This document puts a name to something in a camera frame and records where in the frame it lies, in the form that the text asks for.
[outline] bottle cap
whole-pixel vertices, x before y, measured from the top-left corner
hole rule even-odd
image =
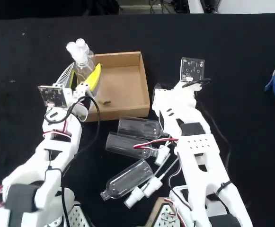
[[[103,192],[101,192],[101,193],[100,193],[100,196],[101,196],[101,198],[102,198],[104,201],[110,199],[110,197],[111,197],[111,196],[109,195],[109,193],[108,193],[107,190],[104,190]]]
[[[125,200],[124,204],[127,208],[131,208],[137,201],[141,200],[144,197],[144,193],[139,187],[135,187],[131,192],[131,195]]]
[[[88,61],[86,53],[81,50],[75,42],[69,42],[66,46],[67,51],[78,64]]]
[[[160,166],[165,160],[165,158],[168,156],[169,152],[170,152],[170,148],[168,146],[160,145],[160,150],[157,153],[157,157],[154,163]]]
[[[143,193],[147,198],[149,198],[156,190],[162,186],[162,182],[157,178],[153,177],[148,184],[148,187],[143,190]]]
[[[85,40],[84,39],[77,39],[76,40],[76,45],[79,47],[79,48],[81,48],[83,51],[85,51],[86,52],[86,54],[89,54],[89,51],[90,51],[90,49],[89,49],[89,46],[88,46],[88,44],[86,44],[86,42],[85,42]]]

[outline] plastic bottle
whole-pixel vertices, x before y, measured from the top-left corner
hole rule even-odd
[[[151,167],[144,159],[141,159],[112,177],[106,184],[106,190],[100,195],[105,201],[110,198],[119,199],[152,176]]]
[[[118,133],[155,140],[163,135],[160,123],[135,117],[123,117],[119,119]]]
[[[157,151],[151,149],[134,149],[133,146],[140,143],[147,143],[147,140],[116,134],[110,132],[106,141],[106,150],[120,155],[126,155],[134,158],[147,159],[150,156],[157,156]]]
[[[84,39],[77,39],[76,40],[76,45],[81,49],[83,50],[83,52],[86,53],[87,57],[89,59],[92,59],[94,60],[94,53],[93,51],[90,50],[88,44],[86,44],[85,40]]]
[[[86,53],[87,57],[88,57],[88,62],[91,68],[95,67],[95,63],[94,63],[94,53],[93,51],[90,50],[88,44],[86,44],[84,39],[78,39],[76,40],[76,45],[83,50],[84,53]]]
[[[67,44],[67,51],[71,54],[72,58],[75,60],[74,70],[77,74],[79,82],[85,81],[88,76],[94,70],[94,64],[90,64],[90,60],[83,50],[81,50],[75,42],[70,42]]]

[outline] bottle neck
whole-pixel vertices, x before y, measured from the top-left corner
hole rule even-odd
[[[157,150],[150,150],[150,156],[157,157],[158,151]]]
[[[111,196],[109,195],[109,193],[108,193],[107,190],[104,190],[104,191],[100,194],[100,196],[102,197],[102,199],[103,199],[104,201],[106,201],[106,200],[108,200],[108,199],[111,198]]]

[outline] yellow object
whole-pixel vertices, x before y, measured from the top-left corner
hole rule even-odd
[[[101,65],[99,63],[95,67],[94,71],[90,74],[90,76],[88,76],[88,78],[85,80],[85,83],[89,84],[91,92],[95,90],[98,84],[100,72],[101,72]]]

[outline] black table surface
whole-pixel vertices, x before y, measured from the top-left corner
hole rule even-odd
[[[56,81],[71,63],[67,42],[80,37],[95,53],[141,51],[150,96],[158,82],[177,83],[181,57],[205,59],[212,83],[199,98],[231,144],[231,179],[254,226],[275,226],[275,97],[264,92],[275,68],[275,14],[0,21],[0,184],[42,140],[45,108],[36,86]],[[83,125],[82,146],[95,130],[95,122]],[[105,152],[106,137],[116,130],[117,121],[102,122],[97,142],[64,179],[97,227],[143,225],[157,197],[169,194],[164,184],[131,210],[123,198],[101,199],[107,180],[135,162]]]

